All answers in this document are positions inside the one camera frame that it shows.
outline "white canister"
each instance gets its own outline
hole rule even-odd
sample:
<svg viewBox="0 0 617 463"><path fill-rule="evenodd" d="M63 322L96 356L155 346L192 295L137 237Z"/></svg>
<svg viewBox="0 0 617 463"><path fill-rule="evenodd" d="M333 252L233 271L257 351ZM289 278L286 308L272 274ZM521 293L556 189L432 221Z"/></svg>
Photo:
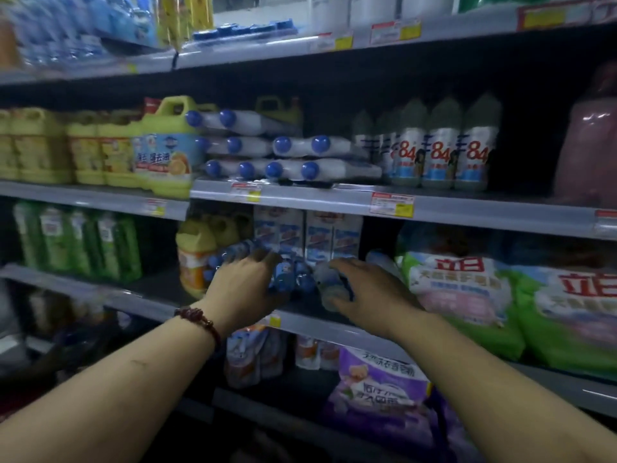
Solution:
<svg viewBox="0 0 617 463"><path fill-rule="evenodd" d="M400 17L413 19L420 16L452 14L454 0L403 0Z"/></svg>
<svg viewBox="0 0 617 463"><path fill-rule="evenodd" d="M349 27L349 0L308 0L310 29L315 34Z"/></svg>
<svg viewBox="0 0 617 463"><path fill-rule="evenodd" d="M397 0L351 0L351 27L394 21L396 2Z"/></svg>

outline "person's left hand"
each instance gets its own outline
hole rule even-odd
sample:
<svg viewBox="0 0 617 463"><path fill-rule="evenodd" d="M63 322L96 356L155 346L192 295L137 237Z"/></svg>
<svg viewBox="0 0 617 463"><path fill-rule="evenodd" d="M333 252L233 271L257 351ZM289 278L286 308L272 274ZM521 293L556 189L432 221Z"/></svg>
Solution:
<svg viewBox="0 0 617 463"><path fill-rule="evenodd" d="M242 260L223 264L202 300L193 304L204 312L221 337L254 325L289 299L289 294L269 294L268 285L279 254L256 250Z"/></svg>

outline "forearm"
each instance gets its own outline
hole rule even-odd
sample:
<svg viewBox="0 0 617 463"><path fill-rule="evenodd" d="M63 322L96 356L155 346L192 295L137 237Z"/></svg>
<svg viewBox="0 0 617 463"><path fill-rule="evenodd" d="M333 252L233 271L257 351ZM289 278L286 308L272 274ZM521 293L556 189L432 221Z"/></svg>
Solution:
<svg viewBox="0 0 617 463"><path fill-rule="evenodd" d="M3 460L138 461L214 346L198 325L169 320L0 425Z"/></svg>
<svg viewBox="0 0 617 463"><path fill-rule="evenodd" d="M460 334L405 309L393 337L437 385L491 462L609 462L617 438Z"/></svg>

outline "red beaded bracelet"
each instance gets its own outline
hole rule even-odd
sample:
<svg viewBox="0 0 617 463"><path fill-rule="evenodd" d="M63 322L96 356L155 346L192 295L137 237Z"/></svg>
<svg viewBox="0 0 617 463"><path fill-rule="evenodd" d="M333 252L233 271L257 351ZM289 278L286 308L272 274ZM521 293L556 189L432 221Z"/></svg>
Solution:
<svg viewBox="0 0 617 463"><path fill-rule="evenodd" d="M180 317L182 319L188 320L191 323L196 323L197 325L203 327L205 331L209 332L212 335L212 338L214 338L214 342L216 343L215 350L221 349L221 345L223 344L223 342L221 341L221 335L219 334L217 329L214 328L214 323L212 323L212 320L206 319L204 316L204 312L202 312L200 309L193 309L190 307L187 307L185 309L176 309L176 311L174 312L174 317Z"/></svg>

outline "person's right hand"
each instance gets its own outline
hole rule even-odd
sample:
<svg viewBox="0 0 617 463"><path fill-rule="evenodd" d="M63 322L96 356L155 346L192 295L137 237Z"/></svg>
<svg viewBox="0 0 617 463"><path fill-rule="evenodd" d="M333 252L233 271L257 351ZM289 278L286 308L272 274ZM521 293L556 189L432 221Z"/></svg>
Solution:
<svg viewBox="0 0 617 463"><path fill-rule="evenodd" d="M396 277L356 259L335 259L330 267L349 280L355 301L333 299L339 311L371 334L393 340L393 327L405 311L422 309L418 299Z"/></svg>

